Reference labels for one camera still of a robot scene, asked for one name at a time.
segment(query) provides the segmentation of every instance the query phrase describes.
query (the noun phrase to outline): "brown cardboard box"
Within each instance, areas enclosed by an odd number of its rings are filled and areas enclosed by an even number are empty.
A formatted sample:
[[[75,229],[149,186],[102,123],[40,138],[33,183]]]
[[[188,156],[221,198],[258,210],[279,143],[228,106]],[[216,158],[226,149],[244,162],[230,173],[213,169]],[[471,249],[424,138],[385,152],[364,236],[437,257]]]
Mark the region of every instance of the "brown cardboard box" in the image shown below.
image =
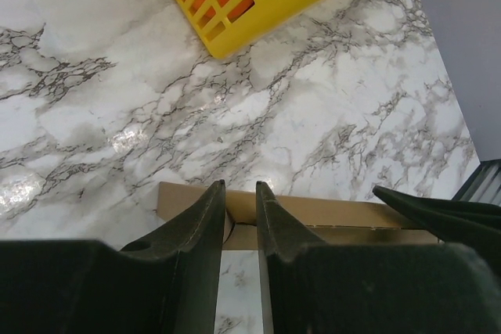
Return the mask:
[[[170,221],[193,205],[205,188],[160,183],[157,214]],[[277,196],[281,205],[332,244],[426,244],[438,239],[387,205],[331,199]],[[224,250],[256,250],[256,196],[226,191]]]

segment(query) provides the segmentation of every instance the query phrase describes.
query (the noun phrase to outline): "gray background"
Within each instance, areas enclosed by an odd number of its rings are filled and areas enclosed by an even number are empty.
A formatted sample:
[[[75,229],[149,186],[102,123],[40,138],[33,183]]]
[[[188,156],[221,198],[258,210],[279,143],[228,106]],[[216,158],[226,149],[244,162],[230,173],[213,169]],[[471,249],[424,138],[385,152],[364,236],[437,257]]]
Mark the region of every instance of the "gray background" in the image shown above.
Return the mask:
[[[480,160],[501,159],[501,0],[422,0]]]

